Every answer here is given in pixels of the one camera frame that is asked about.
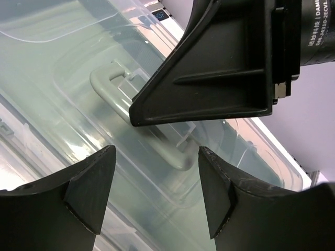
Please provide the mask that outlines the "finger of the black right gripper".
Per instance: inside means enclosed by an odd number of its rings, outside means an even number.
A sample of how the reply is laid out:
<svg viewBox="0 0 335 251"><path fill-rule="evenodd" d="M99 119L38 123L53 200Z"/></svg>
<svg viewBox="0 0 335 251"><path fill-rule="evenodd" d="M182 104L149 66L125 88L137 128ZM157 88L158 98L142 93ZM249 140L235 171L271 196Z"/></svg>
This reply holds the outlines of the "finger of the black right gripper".
<svg viewBox="0 0 335 251"><path fill-rule="evenodd" d="M130 122L268 116L299 74L299 1L194 1L181 40L133 98Z"/></svg>

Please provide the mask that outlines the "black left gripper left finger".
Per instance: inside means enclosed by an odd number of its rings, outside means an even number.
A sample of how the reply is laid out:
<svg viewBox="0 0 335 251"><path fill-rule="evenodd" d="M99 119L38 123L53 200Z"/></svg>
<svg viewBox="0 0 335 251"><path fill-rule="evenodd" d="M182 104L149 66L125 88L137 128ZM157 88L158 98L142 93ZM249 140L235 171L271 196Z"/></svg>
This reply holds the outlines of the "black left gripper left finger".
<svg viewBox="0 0 335 251"><path fill-rule="evenodd" d="M116 148L14 190L1 191L1 250L93 250L101 233Z"/></svg>

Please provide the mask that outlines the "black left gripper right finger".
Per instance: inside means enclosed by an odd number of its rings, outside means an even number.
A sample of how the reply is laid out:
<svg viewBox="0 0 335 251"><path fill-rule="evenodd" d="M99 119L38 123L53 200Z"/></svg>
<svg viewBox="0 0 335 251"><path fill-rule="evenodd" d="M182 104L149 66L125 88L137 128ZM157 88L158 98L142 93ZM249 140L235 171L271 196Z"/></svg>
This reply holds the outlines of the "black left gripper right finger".
<svg viewBox="0 0 335 251"><path fill-rule="evenodd" d="M334 250L334 184L295 192L200 147L198 167L216 250Z"/></svg>

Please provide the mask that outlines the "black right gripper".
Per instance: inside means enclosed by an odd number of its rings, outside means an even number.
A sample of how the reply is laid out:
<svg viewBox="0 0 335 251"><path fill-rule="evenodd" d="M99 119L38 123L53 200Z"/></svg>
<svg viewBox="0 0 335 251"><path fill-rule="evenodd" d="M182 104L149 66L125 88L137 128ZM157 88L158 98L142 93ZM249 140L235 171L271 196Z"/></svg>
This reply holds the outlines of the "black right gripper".
<svg viewBox="0 0 335 251"><path fill-rule="evenodd" d="M334 1L276 1L272 42L283 65L334 62Z"/></svg>

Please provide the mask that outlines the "green plastic toolbox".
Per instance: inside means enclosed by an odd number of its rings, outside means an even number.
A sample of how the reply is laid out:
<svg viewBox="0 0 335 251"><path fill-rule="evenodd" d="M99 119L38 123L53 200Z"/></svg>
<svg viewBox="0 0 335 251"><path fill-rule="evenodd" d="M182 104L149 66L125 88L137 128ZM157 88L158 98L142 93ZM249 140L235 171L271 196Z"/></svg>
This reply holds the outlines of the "green plastic toolbox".
<svg viewBox="0 0 335 251"><path fill-rule="evenodd" d="M183 34L164 13L140 1L1 1L1 189L114 145L94 250L215 250L199 146L272 185L311 185L258 118L130 125L132 98Z"/></svg>

